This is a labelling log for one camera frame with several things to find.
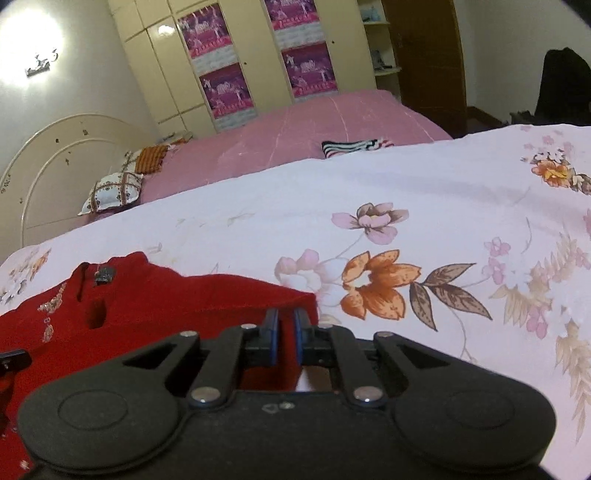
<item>floral bedsheet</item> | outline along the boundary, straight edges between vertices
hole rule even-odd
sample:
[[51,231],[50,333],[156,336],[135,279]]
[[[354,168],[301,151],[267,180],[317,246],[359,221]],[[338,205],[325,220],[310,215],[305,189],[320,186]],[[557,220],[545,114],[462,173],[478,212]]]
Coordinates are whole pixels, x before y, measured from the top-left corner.
[[507,127],[180,193],[16,252],[0,267],[0,313],[83,261],[138,250],[185,275],[311,291],[321,321],[358,337],[391,330],[538,388],[558,417],[543,465],[582,480],[591,472],[590,134]]

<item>white headboard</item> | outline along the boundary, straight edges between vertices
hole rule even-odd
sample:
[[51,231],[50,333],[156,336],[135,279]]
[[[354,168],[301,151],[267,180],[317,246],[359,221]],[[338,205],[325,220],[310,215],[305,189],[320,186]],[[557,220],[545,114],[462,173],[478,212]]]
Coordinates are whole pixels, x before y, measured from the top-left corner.
[[0,177],[0,263],[84,225],[77,214],[94,183],[118,171],[125,152],[153,143],[141,129],[97,113],[69,116],[36,133]]

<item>striped cloth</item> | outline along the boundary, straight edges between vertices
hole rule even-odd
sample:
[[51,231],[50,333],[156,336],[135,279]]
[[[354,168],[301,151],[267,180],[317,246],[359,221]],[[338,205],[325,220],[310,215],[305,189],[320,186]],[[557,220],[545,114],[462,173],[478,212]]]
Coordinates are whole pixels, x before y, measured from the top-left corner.
[[342,143],[342,142],[322,142],[322,151],[326,158],[342,155],[345,153],[357,152],[360,150],[379,150],[380,148],[394,147],[394,143],[385,138],[375,140],[365,140],[362,142]]
[[142,174],[156,173],[162,167],[168,145],[155,145],[144,148],[142,153],[135,159],[135,172]]

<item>poster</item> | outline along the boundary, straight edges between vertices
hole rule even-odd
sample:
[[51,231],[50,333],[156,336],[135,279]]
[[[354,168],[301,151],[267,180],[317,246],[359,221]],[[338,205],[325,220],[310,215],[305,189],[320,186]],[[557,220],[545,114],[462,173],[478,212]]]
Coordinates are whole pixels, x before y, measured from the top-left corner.
[[265,0],[273,30],[320,21],[314,0]]
[[265,0],[280,50],[324,40],[314,0]]
[[218,131],[244,125],[256,109],[239,63],[199,78]]
[[213,4],[178,19],[178,27],[197,75],[238,61],[219,4]]
[[326,43],[281,52],[295,101],[337,92],[335,73]]

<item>pink bedspread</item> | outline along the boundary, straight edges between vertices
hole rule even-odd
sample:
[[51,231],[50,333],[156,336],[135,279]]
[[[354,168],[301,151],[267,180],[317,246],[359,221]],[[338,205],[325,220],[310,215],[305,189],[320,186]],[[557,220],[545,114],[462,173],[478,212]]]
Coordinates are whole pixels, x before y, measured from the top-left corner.
[[450,139],[437,125],[383,90],[318,97],[168,153],[162,172],[144,178],[139,201],[152,202],[304,158],[324,158],[322,142],[326,140],[380,137],[396,145]]

